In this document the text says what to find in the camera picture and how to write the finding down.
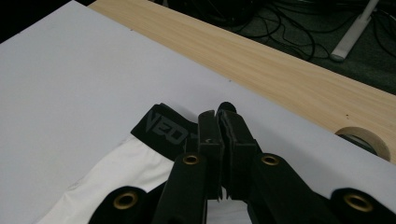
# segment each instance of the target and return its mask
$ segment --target brass grommet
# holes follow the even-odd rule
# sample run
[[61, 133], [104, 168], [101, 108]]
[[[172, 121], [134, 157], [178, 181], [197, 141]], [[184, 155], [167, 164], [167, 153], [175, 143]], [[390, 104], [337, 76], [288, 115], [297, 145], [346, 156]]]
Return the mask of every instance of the brass grommet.
[[114, 199], [113, 205], [115, 208], [124, 210], [133, 207], [137, 203], [138, 197], [136, 192], [128, 191], [120, 194]]
[[359, 194], [349, 193], [344, 196], [344, 201], [347, 205], [361, 212], [371, 212], [373, 211], [373, 205], [367, 201], [364, 197]]
[[262, 162], [267, 165], [278, 165], [279, 159], [275, 156], [265, 155], [262, 157]]
[[183, 158], [183, 162], [188, 164], [188, 165], [194, 165], [194, 164], [199, 162], [199, 159], [196, 156], [189, 155], [189, 156], [185, 156]]

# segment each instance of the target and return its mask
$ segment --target black cable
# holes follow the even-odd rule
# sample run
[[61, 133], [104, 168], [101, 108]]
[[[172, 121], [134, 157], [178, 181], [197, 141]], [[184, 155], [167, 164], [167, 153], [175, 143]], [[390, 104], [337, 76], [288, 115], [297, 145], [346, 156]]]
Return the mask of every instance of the black cable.
[[279, 30], [280, 25], [282, 24], [282, 20], [280, 19], [279, 15], [275, 11], [273, 11], [271, 8], [269, 8], [269, 7], [264, 7], [264, 8], [270, 10], [271, 12], [274, 13], [274, 15], [276, 15], [276, 18], [277, 18], [277, 21], [276, 21], [277, 22], [277, 26], [276, 26], [276, 28], [274, 30], [272, 30], [271, 32], [269, 32], [269, 30], [267, 29], [267, 33], [264, 34], [264, 35], [242, 35], [243, 37], [250, 38], [250, 39], [264, 38], [264, 37], [267, 37], [269, 35], [274, 34], [277, 30]]
[[[265, 20], [263, 20], [263, 22], [265, 24], [265, 28], [266, 28], [267, 32], [269, 32], [267, 22]], [[280, 41], [277, 41], [271, 35], [269, 35], [268, 38], [271, 39], [272, 41], [274, 41], [275, 43], [277, 43], [278, 45], [282, 46], [283, 48], [289, 49], [290, 51], [294, 52], [299, 58], [303, 58], [303, 55], [301, 55], [300, 52], [297, 51], [296, 49], [291, 48], [290, 46], [288, 46], [288, 45], [286, 45], [286, 44], [284, 44], [284, 43], [282, 43]]]
[[379, 47], [381, 47], [381, 49], [384, 50], [387, 54], [389, 54], [390, 56], [396, 58], [396, 54], [392, 53], [390, 50], [388, 50], [387, 48], [385, 48], [385, 47], [382, 45], [381, 41], [379, 40], [378, 33], [377, 33], [377, 27], [376, 27], [376, 20], [377, 20], [377, 18], [376, 18], [376, 15], [373, 14], [372, 18], [373, 18], [373, 29], [374, 29], [374, 36], [375, 36], [376, 43], [377, 43], [377, 44], [379, 45]]
[[345, 21], [343, 21], [340, 25], [336, 26], [335, 28], [332, 28], [331, 30], [327, 30], [327, 31], [318, 31], [318, 30], [307, 30], [311, 33], [315, 33], [315, 34], [328, 34], [328, 33], [332, 33], [335, 32], [339, 29], [341, 29], [343, 26], [345, 26], [348, 22], [350, 22], [352, 19], [356, 19], [358, 18], [360, 14], [354, 14], [353, 16], [347, 18]]
[[292, 18], [288, 17], [285, 13], [283, 13], [282, 11], [280, 11], [276, 6], [275, 9], [278, 13], [280, 13], [280, 16], [284, 17], [286, 20], [288, 20], [290, 22], [290, 24], [292, 24], [293, 26], [295, 26], [296, 28], [299, 28], [300, 30], [304, 31], [308, 38], [311, 41], [312, 44], [312, 50], [311, 50], [311, 54], [309, 55], [308, 59], [306, 59], [308, 62], [311, 61], [315, 55], [315, 50], [316, 50], [316, 42], [314, 37], [297, 21], [293, 20]]

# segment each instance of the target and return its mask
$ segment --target dark floor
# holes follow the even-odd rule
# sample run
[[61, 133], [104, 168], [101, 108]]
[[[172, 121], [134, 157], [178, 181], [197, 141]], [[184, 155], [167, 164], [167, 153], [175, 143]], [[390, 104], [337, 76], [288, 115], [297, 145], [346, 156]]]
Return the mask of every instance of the dark floor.
[[[0, 43], [68, 1], [17, 0], [6, 3], [1, 13]], [[329, 53], [363, 11], [366, 0], [262, 1], [264, 3], [255, 7], [257, 11], [248, 22], [219, 26], [396, 95], [396, 7], [392, 6], [396, 6], [396, 1], [380, 0], [370, 24], [342, 63], [332, 61]], [[93, 0], [78, 2], [87, 6]]]

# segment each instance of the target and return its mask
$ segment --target cable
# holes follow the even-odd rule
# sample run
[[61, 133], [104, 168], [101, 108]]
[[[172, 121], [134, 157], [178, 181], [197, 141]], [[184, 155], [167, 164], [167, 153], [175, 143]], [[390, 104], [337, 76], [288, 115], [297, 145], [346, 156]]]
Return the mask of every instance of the cable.
[[315, 43], [315, 39], [314, 37], [297, 21], [293, 20], [292, 18], [288, 17], [285, 15], [285, 13], [283, 13], [282, 11], [280, 11], [276, 6], [275, 9], [278, 13], [280, 13], [280, 15], [282, 17], [284, 17], [286, 20], [288, 20], [290, 22], [290, 24], [294, 25], [296, 28], [301, 29], [302, 31], [304, 31], [308, 38], [310, 39], [311, 43], [312, 43], [312, 50], [311, 50], [311, 54], [309, 55], [308, 59], [306, 59], [308, 62], [312, 60], [312, 58], [315, 55], [315, 50], [316, 50], [316, 43]]
[[[277, 30], [279, 30], [280, 25], [282, 24], [282, 20], [280, 19], [279, 15], [277, 15], [277, 13], [276, 13], [275, 11], [273, 11], [273, 10], [272, 10], [271, 8], [269, 8], [269, 7], [264, 7], [264, 8], [270, 10], [271, 12], [274, 13], [274, 15], [276, 15], [276, 18], [277, 18], [277, 27], [276, 27], [274, 30], [272, 30], [271, 32], [269, 32], [268, 29], [267, 29], [267, 33], [264, 34], [264, 35], [242, 35], [242, 36], [244, 36], [244, 37], [246, 37], [246, 38], [250, 38], [250, 39], [263, 38], [263, 37], [267, 37], [267, 36], [269, 36], [269, 35], [272, 35], [272, 34], [274, 34]], [[255, 18], [260, 18], [260, 19], [262, 19], [262, 17], [261, 17], [261, 16], [258, 16], [258, 15], [255, 16]]]
[[373, 29], [374, 29], [374, 36], [375, 36], [375, 40], [377, 42], [377, 44], [379, 45], [379, 47], [384, 50], [387, 54], [389, 54], [390, 56], [392, 56], [393, 58], [396, 58], [396, 54], [392, 53], [390, 50], [388, 50], [387, 48], [385, 48], [385, 46], [382, 45], [381, 41], [379, 40], [378, 37], [378, 33], [377, 33], [377, 27], [376, 27], [376, 23], [377, 23], [377, 17], [375, 14], [373, 14], [372, 16], [373, 18]]

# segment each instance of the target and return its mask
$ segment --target black fabric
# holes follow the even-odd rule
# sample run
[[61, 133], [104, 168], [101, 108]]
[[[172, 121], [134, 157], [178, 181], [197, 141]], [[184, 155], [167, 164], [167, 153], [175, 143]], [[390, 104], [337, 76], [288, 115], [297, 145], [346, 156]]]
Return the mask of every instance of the black fabric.
[[[89, 224], [150, 223], [163, 193], [165, 183], [148, 193], [142, 189], [130, 186], [113, 190], [95, 210]], [[119, 204], [125, 205], [124, 208], [120, 209], [115, 206], [117, 198], [119, 198]]]
[[147, 146], [174, 161], [184, 153], [186, 139], [197, 138], [198, 125], [185, 119], [171, 107], [153, 106], [132, 129], [133, 134]]

